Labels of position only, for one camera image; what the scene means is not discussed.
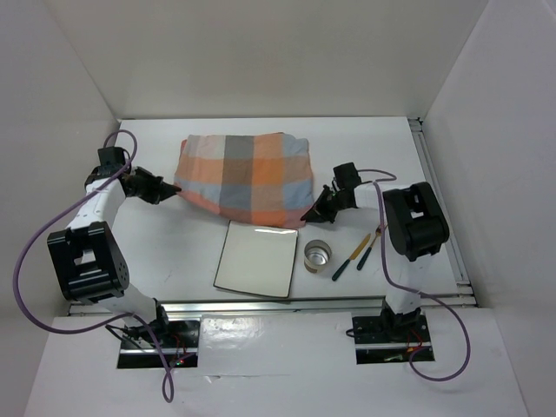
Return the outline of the gold fork green handle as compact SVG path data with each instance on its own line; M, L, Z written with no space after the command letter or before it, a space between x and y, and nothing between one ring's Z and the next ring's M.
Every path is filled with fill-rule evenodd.
M362 271L362 269L364 268L368 257L370 256L371 252L373 251L374 244L381 238L381 235L382 235L381 226L378 226L377 229L374 232L374 237L373 237L372 241L368 244L367 248L365 249L363 255L361 256L360 260L358 261L358 263L356 265L356 269L358 271Z

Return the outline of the gold knife green handle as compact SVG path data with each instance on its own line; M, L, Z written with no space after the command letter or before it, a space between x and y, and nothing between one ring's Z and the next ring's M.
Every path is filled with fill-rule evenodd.
M340 276L342 275L343 271L346 269L348 264L351 261L355 260L357 256L361 253L361 251L367 246L367 244L370 241L370 237L371 235L367 234L360 242L360 244L355 248L352 254L336 269L336 271L332 275L332 281L337 281L340 278Z

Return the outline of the checkered orange blue cloth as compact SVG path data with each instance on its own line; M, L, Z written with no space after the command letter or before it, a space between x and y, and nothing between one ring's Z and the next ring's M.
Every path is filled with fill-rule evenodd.
M314 204L309 143L283 132L190 135L174 184L184 200L230 221L302 228Z

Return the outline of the square white plate black rim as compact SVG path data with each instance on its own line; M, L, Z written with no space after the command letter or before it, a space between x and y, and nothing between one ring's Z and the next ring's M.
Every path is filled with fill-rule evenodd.
M289 296L298 231L231 222L214 287L278 299Z

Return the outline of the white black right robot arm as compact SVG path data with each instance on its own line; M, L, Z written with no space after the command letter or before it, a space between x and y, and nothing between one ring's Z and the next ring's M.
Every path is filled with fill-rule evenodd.
M301 219L332 223L339 211L350 208L379 211L381 264L389 285L379 330L399 341L417 327L430 265L449 238L447 220L428 182L383 189L377 181L339 191L325 186Z

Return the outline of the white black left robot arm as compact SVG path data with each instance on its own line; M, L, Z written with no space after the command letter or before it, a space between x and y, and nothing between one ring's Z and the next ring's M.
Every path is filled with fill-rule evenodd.
M112 314L125 314L124 333L153 347L175 339L162 304L130 283L131 273L112 233L118 209L128 197L156 205L181 189L137 167L110 181L91 174L88 200L62 231L49 234L47 246L64 298L98 304Z

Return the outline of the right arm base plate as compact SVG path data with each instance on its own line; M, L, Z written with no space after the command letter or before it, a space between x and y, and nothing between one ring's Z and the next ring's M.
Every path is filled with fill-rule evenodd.
M389 334L381 325L378 316L352 318L352 327L345 331L345 335L354 341L358 365L409 362L413 353L416 353L415 362L435 361L425 315L422 314L416 324L396 334Z

